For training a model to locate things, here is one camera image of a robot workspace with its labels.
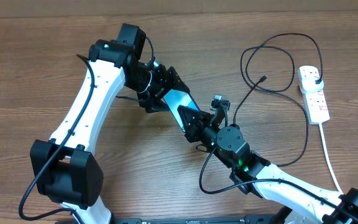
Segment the white power strip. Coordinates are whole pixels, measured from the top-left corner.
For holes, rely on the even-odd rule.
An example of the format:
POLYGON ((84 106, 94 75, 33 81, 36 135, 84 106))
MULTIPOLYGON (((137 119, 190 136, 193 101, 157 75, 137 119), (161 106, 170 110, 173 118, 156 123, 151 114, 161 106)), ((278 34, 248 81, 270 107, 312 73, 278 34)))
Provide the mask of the white power strip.
MULTIPOLYGON (((298 69, 299 86, 301 77, 320 78, 320 75, 316 67, 304 65, 298 69)), ((330 119, 323 89, 314 93, 302 93, 302 95, 308 122, 310 124, 323 124, 330 119)))

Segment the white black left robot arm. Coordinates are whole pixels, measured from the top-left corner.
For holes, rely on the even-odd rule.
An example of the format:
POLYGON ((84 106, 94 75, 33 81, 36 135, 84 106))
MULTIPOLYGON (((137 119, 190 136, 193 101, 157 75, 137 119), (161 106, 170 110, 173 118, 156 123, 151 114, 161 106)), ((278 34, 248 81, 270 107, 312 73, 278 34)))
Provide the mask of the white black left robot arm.
POLYGON ((189 88, 174 68, 159 65, 154 57, 140 61, 149 38, 138 26, 123 24, 115 40, 99 40, 82 57, 84 82, 65 119, 48 141, 36 140, 30 150, 37 189, 60 204, 77 223, 112 223, 114 215, 100 193, 104 174, 95 159, 96 142, 112 102, 128 87, 148 113, 196 109, 189 88))

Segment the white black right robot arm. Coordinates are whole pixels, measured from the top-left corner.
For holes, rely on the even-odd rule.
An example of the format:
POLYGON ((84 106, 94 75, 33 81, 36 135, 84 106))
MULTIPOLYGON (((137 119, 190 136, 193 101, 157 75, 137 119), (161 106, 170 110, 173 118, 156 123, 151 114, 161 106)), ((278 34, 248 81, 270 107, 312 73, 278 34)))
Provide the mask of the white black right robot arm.
POLYGON ((202 142, 232 172, 233 188, 278 202, 312 223, 358 223, 358 189, 348 193, 326 190, 297 179, 250 150, 236 124, 222 109, 215 114, 179 106, 177 119, 189 142, 202 142))

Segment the white USB charger plug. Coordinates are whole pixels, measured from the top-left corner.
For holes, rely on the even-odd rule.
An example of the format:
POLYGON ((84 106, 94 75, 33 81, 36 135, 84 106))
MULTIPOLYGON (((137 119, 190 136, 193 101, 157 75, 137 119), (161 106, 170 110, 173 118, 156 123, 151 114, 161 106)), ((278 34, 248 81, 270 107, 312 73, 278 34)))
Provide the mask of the white USB charger plug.
POLYGON ((301 77, 300 90, 302 93, 314 93, 324 88, 324 82, 318 77, 301 77))

